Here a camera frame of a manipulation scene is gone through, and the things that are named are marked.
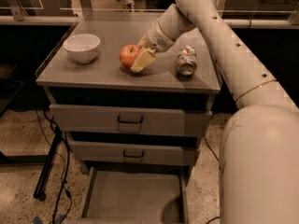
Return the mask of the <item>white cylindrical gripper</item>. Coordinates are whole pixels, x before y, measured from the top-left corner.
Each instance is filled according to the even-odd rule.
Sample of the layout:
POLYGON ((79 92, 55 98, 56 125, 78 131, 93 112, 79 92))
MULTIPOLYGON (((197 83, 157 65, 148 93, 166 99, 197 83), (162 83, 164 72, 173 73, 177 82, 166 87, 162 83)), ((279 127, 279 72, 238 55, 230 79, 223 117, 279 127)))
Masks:
POLYGON ((160 20, 155 21, 137 43, 136 46, 141 50, 130 70, 140 73, 156 59, 153 49, 156 52, 166 52, 175 44, 176 40, 176 33, 170 25, 164 25, 160 20))

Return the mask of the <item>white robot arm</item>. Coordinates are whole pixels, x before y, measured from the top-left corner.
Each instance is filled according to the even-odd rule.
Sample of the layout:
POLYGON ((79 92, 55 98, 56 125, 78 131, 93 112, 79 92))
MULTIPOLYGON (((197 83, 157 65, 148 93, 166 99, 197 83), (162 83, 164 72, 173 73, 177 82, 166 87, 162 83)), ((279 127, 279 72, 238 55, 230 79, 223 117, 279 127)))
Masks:
POLYGON ((299 224, 299 108, 219 15, 214 0, 175 0, 141 38, 132 71, 197 28, 238 108, 219 154, 221 224, 299 224))

